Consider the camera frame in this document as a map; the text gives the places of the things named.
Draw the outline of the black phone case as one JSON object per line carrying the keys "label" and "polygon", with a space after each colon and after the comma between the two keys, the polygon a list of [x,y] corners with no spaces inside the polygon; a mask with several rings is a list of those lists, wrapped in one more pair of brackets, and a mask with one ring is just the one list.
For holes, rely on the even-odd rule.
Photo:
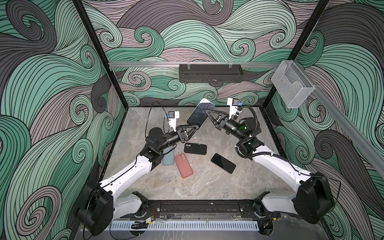
{"label": "black phone case", "polygon": [[186,154],[206,155],[207,146],[204,144],[186,143],[184,147],[184,152]]}

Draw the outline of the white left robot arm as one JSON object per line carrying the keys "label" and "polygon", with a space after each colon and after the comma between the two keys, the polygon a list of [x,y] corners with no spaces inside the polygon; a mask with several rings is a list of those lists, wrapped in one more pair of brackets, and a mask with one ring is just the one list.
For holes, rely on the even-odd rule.
{"label": "white left robot arm", "polygon": [[97,236],[119,216],[138,213],[143,198],[134,195],[132,200],[118,201],[118,197],[161,163],[166,148],[189,141],[199,128],[199,125],[181,125],[168,134],[153,128],[145,139],[144,148],[131,164],[106,180],[85,184],[75,202],[75,217],[84,229],[91,236]]}

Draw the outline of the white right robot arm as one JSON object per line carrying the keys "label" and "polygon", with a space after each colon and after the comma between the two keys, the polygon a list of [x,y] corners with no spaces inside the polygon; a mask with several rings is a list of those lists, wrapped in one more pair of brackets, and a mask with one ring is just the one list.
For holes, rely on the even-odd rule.
{"label": "white right robot arm", "polygon": [[206,110],[206,113],[216,129],[224,130],[239,140],[235,150],[241,158],[263,165],[295,192],[293,195],[263,193],[255,199],[257,215],[289,213],[316,224],[335,207],[336,201],[324,174],[311,173],[292,164],[257,138],[261,128],[254,110],[251,110],[252,117],[241,123],[223,111]]}

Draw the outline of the black screen silver phone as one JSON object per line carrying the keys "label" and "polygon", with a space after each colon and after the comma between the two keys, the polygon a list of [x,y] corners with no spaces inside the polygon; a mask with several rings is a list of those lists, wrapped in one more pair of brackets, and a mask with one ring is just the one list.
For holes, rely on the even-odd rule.
{"label": "black screen silver phone", "polygon": [[207,110],[214,110],[215,105],[208,99],[201,99],[194,111],[187,119],[188,125],[198,125],[201,127],[208,118]]}

